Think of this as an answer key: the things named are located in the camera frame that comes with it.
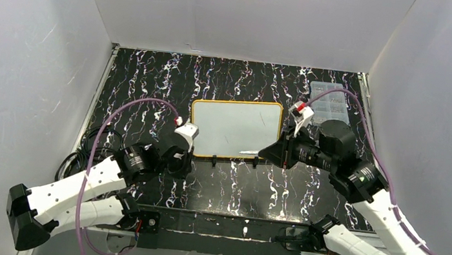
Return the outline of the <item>green whiteboard marker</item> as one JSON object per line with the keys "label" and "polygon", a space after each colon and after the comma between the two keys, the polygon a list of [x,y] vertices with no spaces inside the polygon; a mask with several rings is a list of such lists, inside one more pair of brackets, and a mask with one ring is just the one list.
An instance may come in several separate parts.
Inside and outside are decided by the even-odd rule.
{"label": "green whiteboard marker", "polygon": [[251,155],[251,156],[257,156],[259,154],[258,150],[243,150],[238,152],[240,155]]}

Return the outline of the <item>yellow framed whiteboard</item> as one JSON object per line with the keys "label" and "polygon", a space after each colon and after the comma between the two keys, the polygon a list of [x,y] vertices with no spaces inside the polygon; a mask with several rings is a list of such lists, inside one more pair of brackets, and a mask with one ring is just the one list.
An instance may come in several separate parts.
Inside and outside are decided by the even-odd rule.
{"label": "yellow framed whiteboard", "polygon": [[200,131],[194,140],[198,158],[253,159],[238,152],[259,151],[280,136],[283,108],[279,103],[199,99],[190,109],[190,122]]}

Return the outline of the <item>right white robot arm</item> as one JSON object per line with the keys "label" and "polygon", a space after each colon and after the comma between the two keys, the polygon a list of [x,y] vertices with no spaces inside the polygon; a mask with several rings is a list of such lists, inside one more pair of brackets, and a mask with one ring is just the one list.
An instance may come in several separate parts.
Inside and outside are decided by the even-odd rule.
{"label": "right white robot arm", "polygon": [[425,244],[391,203],[383,175],[370,161],[358,157],[356,136],[350,126],[331,119],[320,125],[318,133],[318,139],[313,140],[306,129],[291,126],[258,154],[283,169],[303,163],[327,171],[330,184],[364,216],[385,250],[352,234],[330,215],[307,230],[291,231],[277,240],[340,255],[427,255]]}

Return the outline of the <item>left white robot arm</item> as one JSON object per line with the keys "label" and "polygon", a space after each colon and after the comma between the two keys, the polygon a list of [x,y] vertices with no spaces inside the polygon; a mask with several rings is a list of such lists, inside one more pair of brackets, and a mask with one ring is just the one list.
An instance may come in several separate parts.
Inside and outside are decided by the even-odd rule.
{"label": "left white robot arm", "polygon": [[195,134],[176,129],[158,143],[136,143],[67,178],[39,187],[17,184],[8,191],[6,215],[14,247],[34,249],[52,236],[77,227],[138,224],[139,208],[120,191],[160,174],[183,178],[192,170]]}

